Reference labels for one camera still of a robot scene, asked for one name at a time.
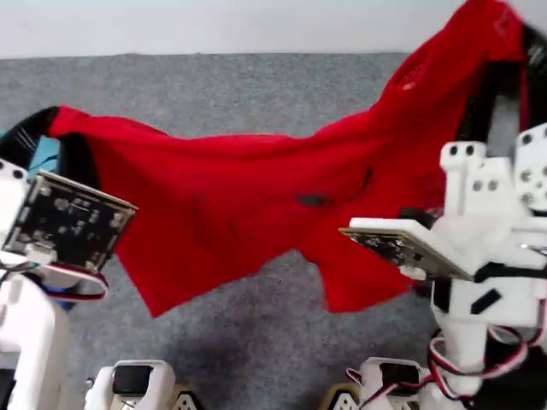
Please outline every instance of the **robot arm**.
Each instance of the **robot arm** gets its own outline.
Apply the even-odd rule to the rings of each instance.
[[[106,296],[100,270],[137,209],[52,173],[39,172],[29,184],[26,169],[3,158],[0,192],[0,353],[18,355],[15,368],[0,370],[0,409],[198,410],[190,396],[174,402],[174,371],[160,360],[104,367],[85,404],[65,380],[69,324],[55,299]],[[49,287],[70,287],[83,279],[97,292],[70,294]],[[122,407],[124,400],[134,404]]]

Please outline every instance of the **screw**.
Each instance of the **screw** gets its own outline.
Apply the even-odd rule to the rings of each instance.
[[[529,169],[525,169],[524,171],[522,171],[521,173],[521,179],[524,181],[524,182],[528,182],[530,180],[530,178],[532,177],[532,171],[530,171]]]
[[[526,193],[522,196],[521,199],[524,203],[532,203],[533,202],[533,195],[531,193]]]
[[[49,196],[51,195],[51,188],[49,186],[43,186],[40,188],[40,194],[43,196]]]

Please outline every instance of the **carpet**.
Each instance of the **carpet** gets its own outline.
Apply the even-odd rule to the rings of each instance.
[[[305,136],[370,107],[403,58],[4,60],[0,129],[41,108],[68,104],[129,116],[185,138],[221,132]],[[413,294],[360,313],[326,312],[319,273],[296,251],[159,319],[150,318],[118,261],[109,262],[104,274],[111,296],[80,303],[70,313],[68,371],[81,389],[86,377],[117,360],[164,359],[207,409],[314,409],[331,384],[344,381],[345,367],[369,356],[424,360],[434,328],[427,302]]]

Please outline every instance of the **wire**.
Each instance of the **wire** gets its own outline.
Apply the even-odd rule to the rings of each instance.
[[[352,369],[351,367],[345,369],[345,376],[362,387],[362,375],[356,369]]]
[[[59,301],[65,301],[65,302],[93,302],[93,301],[100,301],[104,299],[109,293],[109,283],[107,282],[106,278],[100,273],[93,274],[88,272],[75,271],[75,270],[67,269],[66,267],[62,267],[58,265],[48,265],[46,267],[54,269],[60,273],[67,274],[68,276],[72,276],[78,279],[87,280],[88,282],[92,282],[94,284],[98,284],[102,289],[101,292],[91,293],[91,294],[45,290],[45,293],[54,299],[57,299]]]
[[[32,263],[32,262],[23,262],[17,265],[13,266],[7,266],[0,262],[0,269],[6,271],[6,273],[0,277],[0,285],[9,279],[11,276],[10,274],[12,272],[24,272],[31,269],[35,269],[36,267],[39,267],[38,263]],[[80,272],[75,271],[71,269],[67,269],[62,266],[58,265],[46,265],[43,267],[47,267],[49,269],[53,269],[57,272],[66,274],[68,276],[72,276],[75,278],[78,278],[80,280],[86,280],[88,282],[92,282],[94,284],[98,284],[101,288],[100,292],[96,293],[90,293],[90,294],[82,294],[82,293],[74,293],[69,291],[55,291],[55,290],[48,290],[44,288],[44,292],[49,297],[52,297],[54,299],[57,299],[59,301],[65,301],[65,302],[93,302],[93,301],[100,301],[104,299],[108,293],[109,293],[109,283],[107,282],[106,278],[98,273],[98,274],[92,274],[88,272]]]
[[[438,366],[442,368],[444,371],[452,373],[457,376],[469,376],[469,377],[480,377],[484,379],[490,379],[490,378],[498,378],[502,376],[503,374],[506,374],[508,372],[511,372],[516,367],[520,366],[522,362],[526,359],[528,356],[528,344],[527,342],[522,338],[521,334],[511,328],[508,327],[501,327],[501,326],[495,326],[494,328],[496,331],[503,331],[511,336],[514,336],[518,339],[518,347],[515,349],[515,351],[504,361],[501,363],[497,363],[496,365],[485,369],[480,372],[464,372],[460,367],[455,365],[452,361],[450,361],[448,358],[444,357],[442,354],[439,353],[437,349],[437,345],[440,343],[445,343],[445,339],[442,336],[434,337],[431,342],[429,343],[429,349],[428,354],[430,355],[430,358],[435,366]]]

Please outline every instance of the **red cloth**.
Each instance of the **red cloth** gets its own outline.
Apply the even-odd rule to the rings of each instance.
[[[353,216],[442,207],[439,151],[454,138],[485,63],[521,60],[521,30],[505,3],[469,0],[374,106],[309,138],[183,140],[66,107],[50,135],[85,134],[102,188],[140,207],[117,252],[152,315],[289,249],[317,264],[331,311],[363,309],[409,281],[338,228]]]

